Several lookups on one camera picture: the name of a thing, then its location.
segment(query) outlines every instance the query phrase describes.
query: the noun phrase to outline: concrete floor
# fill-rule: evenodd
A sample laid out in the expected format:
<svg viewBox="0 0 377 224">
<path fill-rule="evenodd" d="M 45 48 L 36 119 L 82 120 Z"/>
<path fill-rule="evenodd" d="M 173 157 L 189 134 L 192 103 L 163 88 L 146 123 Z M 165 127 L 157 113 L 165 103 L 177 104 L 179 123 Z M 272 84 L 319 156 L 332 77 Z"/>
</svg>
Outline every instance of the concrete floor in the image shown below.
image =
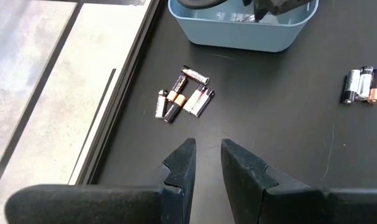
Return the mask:
<svg viewBox="0 0 377 224">
<path fill-rule="evenodd" d="M 149 0 L 143 5 L 84 4 L 0 180 L 0 223 L 15 191 L 67 184 L 111 70 L 113 90 Z M 0 1 L 0 159 L 76 3 Z M 96 130 L 96 122 L 91 132 Z M 77 164 L 74 173 L 80 171 Z"/>
</svg>

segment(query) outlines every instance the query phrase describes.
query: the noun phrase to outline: light blue plastic bin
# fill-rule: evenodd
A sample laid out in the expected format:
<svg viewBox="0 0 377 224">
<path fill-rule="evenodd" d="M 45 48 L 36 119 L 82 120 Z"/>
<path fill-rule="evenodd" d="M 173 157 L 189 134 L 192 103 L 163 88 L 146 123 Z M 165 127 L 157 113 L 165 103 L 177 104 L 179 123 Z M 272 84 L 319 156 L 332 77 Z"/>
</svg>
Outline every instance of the light blue plastic bin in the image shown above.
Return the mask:
<svg viewBox="0 0 377 224">
<path fill-rule="evenodd" d="M 270 14 L 259 23 L 235 22 L 253 14 L 253 4 L 227 0 L 210 9 L 193 10 L 169 0 L 169 11 L 194 44 L 236 49 L 280 52 L 288 48 L 306 22 L 315 14 L 319 0 L 314 0 L 279 16 Z"/>
</svg>

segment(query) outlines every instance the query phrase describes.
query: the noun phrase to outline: white battery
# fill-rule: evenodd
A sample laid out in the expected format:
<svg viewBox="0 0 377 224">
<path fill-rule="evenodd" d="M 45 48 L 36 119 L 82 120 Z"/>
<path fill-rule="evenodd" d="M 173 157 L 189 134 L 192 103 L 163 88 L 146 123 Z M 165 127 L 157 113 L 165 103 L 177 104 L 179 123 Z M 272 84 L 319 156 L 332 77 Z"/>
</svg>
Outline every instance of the white battery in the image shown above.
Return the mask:
<svg viewBox="0 0 377 224">
<path fill-rule="evenodd" d="M 360 70 L 351 70 L 348 75 L 345 91 L 354 91 L 357 93 L 360 85 L 360 77 Z"/>
<path fill-rule="evenodd" d="M 209 101 L 215 96 L 215 92 L 211 89 L 205 90 L 205 92 L 201 95 L 200 99 L 194 105 L 190 113 L 194 114 L 194 116 L 199 117 L 204 111 L 205 107 L 207 107 Z"/>
<path fill-rule="evenodd" d="M 183 65 L 182 72 L 184 72 L 190 78 L 192 78 L 192 79 L 196 80 L 197 82 L 200 82 L 204 85 L 207 85 L 209 83 L 208 77 L 205 77 L 205 76 L 199 74 L 198 72 L 192 70 L 190 67 L 188 67 L 186 65 Z"/>
<path fill-rule="evenodd" d="M 191 97 L 187 100 L 186 104 L 184 104 L 183 110 L 190 112 L 191 109 L 194 107 L 196 102 L 200 99 L 201 94 L 206 90 L 207 88 L 205 85 L 199 84 L 197 89 L 194 91 L 194 93 L 191 95 Z"/>
<path fill-rule="evenodd" d="M 360 83 L 358 85 L 357 100 L 367 100 L 370 95 L 371 82 L 373 80 L 373 70 L 371 66 L 361 68 Z"/>
</svg>

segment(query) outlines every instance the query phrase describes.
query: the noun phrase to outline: black battery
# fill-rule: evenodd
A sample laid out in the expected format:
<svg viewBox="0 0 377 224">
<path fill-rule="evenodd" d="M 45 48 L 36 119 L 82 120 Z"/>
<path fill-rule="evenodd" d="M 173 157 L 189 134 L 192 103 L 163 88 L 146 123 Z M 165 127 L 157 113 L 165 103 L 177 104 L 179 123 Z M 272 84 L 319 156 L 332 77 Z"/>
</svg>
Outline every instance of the black battery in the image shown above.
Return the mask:
<svg viewBox="0 0 377 224">
<path fill-rule="evenodd" d="M 351 70 L 347 75 L 345 91 L 342 102 L 352 104 L 357 97 L 358 85 L 360 83 L 360 70 Z"/>
<path fill-rule="evenodd" d="M 179 78 L 177 79 L 174 87 L 171 89 L 171 91 L 169 92 L 168 96 L 167 96 L 167 100 L 169 102 L 173 102 L 175 101 L 177 95 L 179 95 L 180 92 L 182 92 L 184 86 L 186 85 L 187 83 L 187 76 L 183 73 L 179 76 Z"/>
<path fill-rule="evenodd" d="M 164 121 L 168 123 L 173 123 L 185 102 L 186 102 L 186 97 L 184 97 L 184 95 L 177 96 L 176 100 L 174 101 L 172 106 L 169 108 L 168 112 L 166 112 L 164 116 Z"/>
</svg>

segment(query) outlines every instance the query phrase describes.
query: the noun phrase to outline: black tabletop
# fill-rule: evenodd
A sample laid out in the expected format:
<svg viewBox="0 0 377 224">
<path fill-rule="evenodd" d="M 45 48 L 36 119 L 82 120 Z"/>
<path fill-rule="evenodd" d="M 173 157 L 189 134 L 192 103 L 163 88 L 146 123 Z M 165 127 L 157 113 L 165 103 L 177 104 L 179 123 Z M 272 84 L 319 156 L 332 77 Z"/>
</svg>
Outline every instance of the black tabletop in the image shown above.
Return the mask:
<svg viewBox="0 0 377 224">
<path fill-rule="evenodd" d="M 215 90 L 200 118 L 154 118 L 157 92 L 182 65 Z M 377 105 L 340 104 L 345 75 L 377 67 L 377 0 L 321 0 L 293 45 L 278 54 L 191 44 L 165 8 L 99 184 L 128 184 L 185 139 L 197 140 L 192 223 L 233 223 L 220 164 L 230 138 L 311 186 L 377 188 Z M 183 94 L 189 97 L 191 81 Z"/>
</svg>

